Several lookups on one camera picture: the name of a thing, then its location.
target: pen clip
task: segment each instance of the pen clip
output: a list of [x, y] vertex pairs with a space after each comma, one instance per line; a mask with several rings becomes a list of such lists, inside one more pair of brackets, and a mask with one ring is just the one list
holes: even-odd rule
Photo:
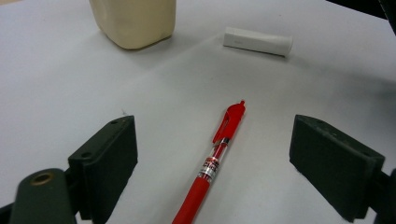
[[233, 138], [233, 134], [238, 127], [239, 121], [245, 113], [244, 104], [245, 101], [242, 100], [241, 103], [231, 105], [227, 108], [219, 129], [213, 138], [213, 143], [216, 143], [223, 138], [228, 138], [229, 140]]

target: pen label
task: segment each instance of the pen label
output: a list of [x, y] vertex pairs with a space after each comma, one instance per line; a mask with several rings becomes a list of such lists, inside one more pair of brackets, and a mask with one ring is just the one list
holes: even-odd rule
[[219, 160], [214, 157], [208, 157], [206, 158], [200, 173], [204, 175], [209, 175], [213, 179], [218, 169], [219, 169]]

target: white eraser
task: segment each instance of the white eraser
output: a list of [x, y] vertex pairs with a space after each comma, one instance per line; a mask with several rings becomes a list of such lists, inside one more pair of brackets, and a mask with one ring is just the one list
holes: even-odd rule
[[223, 45], [227, 47], [249, 49], [265, 53], [287, 56], [291, 50], [291, 36], [267, 35], [253, 31], [227, 27]]

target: screw hole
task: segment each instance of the screw hole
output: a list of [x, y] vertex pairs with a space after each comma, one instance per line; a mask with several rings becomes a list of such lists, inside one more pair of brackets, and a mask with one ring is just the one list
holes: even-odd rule
[[92, 155], [91, 152], [84, 152], [81, 154], [81, 157], [84, 159], [88, 159]]
[[34, 186], [44, 185], [50, 182], [52, 178], [53, 178], [52, 173], [39, 174], [32, 179], [31, 184]]

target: pen grip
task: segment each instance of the pen grip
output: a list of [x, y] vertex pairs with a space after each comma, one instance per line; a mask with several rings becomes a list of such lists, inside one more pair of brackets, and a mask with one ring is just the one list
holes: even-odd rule
[[207, 180], [196, 177], [189, 193], [187, 194], [184, 203], [181, 205], [180, 210], [172, 222], [172, 224], [191, 224], [194, 217], [206, 196], [209, 189], [209, 182]]

